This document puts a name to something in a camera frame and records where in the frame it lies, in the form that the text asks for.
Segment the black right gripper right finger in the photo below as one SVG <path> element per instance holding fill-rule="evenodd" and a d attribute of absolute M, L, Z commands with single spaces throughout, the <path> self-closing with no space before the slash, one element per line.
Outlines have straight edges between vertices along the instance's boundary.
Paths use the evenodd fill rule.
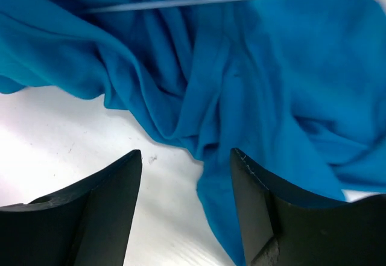
<path fill-rule="evenodd" d="M 230 163 L 247 265 L 385 264 L 385 195 L 352 203 L 317 195 L 236 148 Z"/>

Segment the blue t shirt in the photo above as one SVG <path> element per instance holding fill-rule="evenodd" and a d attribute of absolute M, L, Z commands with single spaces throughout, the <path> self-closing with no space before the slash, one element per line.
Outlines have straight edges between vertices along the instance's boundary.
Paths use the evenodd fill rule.
<path fill-rule="evenodd" d="M 1 92 L 55 86 L 130 111 L 203 163 L 197 194 L 244 265 L 229 154 L 337 200 L 385 191 L 385 12 L 375 0 L 1 0 Z"/>

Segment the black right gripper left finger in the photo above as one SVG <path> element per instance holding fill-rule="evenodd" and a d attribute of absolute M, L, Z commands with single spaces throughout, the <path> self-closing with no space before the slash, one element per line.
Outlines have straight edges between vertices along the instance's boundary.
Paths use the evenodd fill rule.
<path fill-rule="evenodd" d="M 1 265 L 123 265 L 141 174 L 133 150 L 63 189 L 1 207 Z"/>

